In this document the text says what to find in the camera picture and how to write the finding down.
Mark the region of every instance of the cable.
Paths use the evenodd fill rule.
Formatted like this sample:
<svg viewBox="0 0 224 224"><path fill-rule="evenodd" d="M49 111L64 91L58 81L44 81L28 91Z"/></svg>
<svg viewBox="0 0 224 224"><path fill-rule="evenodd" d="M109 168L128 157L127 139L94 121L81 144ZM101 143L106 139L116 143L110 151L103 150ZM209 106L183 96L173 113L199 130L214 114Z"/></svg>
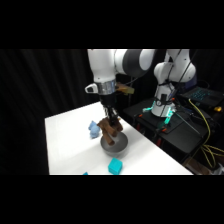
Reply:
<svg viewBox="0 0 224 224"><path fill-rule="evenodd" d="M174 112L174 114L176 114L182 121L184 121L189 127L191 127L197 134L200 135L201 138L203 138L203 136L199 133L199 131L197 131L194 127L192 127L187 121L184 120L183 117L181 117L177 112Z"/></svg>
<svg viewBox="0 0 224 224"><path fill-rule="evenodd" d="M206 125L207 125L207 127L208 127L208 137L207 137L206 141L204 142L204 144L203 144L199 149L201 149L202 152L204 153L205 158L206 158L208 164L210 165L210 167L211 167L211 168L214 168L214 167L216 166L216 161L215 161L215 157L214 157L214 155L216 155L216 156L223 156L223 157L224 157L224 155L214 153L214 152L211 151L211 149L215 149L215 150L220 151L220 152L223 152L223 153L224 153L224 151L221 150L221 149L219 149L219 148L216 148L216 147L213 147L213 146L210 146L210 145L206 145L206 143L208 142L208 140L210 139L210 136L211 136L211 130L210 130L210 127L209 127L209 125L208 125L208 122L207 122L206 118L204 117L204 115L202 114L202 112L198 109L198 107L196 107L196 106L191 102L190 99L189 99L189 102L190 102L190 104L197 110L197 112L202 116L202 118L204 119L204 121L205 121L205 123L206 123ZM209 161L208 156L206 155L206 152L208 152L209 154L211 154L212 159L213 159L213 162L214 162L214 166L212 166L211 162Z"/></svg>
<svg viewBox="0 0 224 224"><path fill-rule="evenodd" d="M124 85L129 85L129 84L131 84L131 83L135 82L137 79L138 79L138 78L136 78L136 79L132 80L131 82L125 83Z"/></svg>

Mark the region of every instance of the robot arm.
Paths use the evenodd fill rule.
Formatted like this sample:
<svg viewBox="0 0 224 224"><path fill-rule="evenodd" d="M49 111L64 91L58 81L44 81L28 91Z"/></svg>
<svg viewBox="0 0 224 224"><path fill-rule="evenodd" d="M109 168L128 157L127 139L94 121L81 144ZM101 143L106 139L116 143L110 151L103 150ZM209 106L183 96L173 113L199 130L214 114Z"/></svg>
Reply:
<svg viewBox="0 0 224 224"><path fill-rule="evenodd" d="M152 65L155 52L156 49L88 49L95 83L86 87L86 92L99 94L111 125L118 116L114 109L116 74L135 78L144 76ZM196 72L194 65L190 64L189 49L168 49L167 53L173 59L173 63L160 63L154 71L158 87L155 94L156 101L151 109L158 117L167 117L169 111L175 108L170 102L175 89L167 80L187 82Z"/></svg>
<svg viewBox="0 0 224 224"><path fill-rule="evenodd" d="M155 49L88 49L94 84L86 87L87 93L99 94L106 116L113 125L117 119L116 74L142 77L150 69Z"/></svg>

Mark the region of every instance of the black background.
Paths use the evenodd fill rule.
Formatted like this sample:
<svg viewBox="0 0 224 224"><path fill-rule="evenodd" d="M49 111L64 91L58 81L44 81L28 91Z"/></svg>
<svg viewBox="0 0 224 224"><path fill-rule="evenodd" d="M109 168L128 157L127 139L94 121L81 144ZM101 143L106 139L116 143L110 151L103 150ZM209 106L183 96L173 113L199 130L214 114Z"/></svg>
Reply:
<svg viewBox="0 0 224 224"><path fill-rule="evenodd" d="M154 96L153 70L165 52L159 50L148 74L134 83L131 105ZM194 60L198 78L222 92L223 62L224 49L199 49ZM126 83L130 77L117 80ZM48 174L44 119L97 102L97 95L84 91L91 83L87 50L0 50L0 174ZM121 114L128 102L129 97L118 96ZM217 145L223 145L221 137Z"/></svg>

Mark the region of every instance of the blue toy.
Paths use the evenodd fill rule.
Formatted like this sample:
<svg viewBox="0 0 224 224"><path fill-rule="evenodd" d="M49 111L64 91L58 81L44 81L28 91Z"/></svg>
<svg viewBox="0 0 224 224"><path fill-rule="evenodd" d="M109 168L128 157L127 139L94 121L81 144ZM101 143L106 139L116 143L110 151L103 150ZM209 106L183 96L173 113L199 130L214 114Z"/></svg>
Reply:
<svg viewBox="0 0 224 224"><path fill-rule="evenodd" d="M122 169L123 163L118 160L113 158L110 165L108 166L109 172L114 174L114 175L119 175Z"/></svg>
<svg viewBox="0 0 224 224"><path fill-rule="evenodd" d="M99 136L100 127L98 127L97 124L94 121L92 121L92 123L90 124L89 130L90 130L90 137L91 138L97 138Z"/></svg>

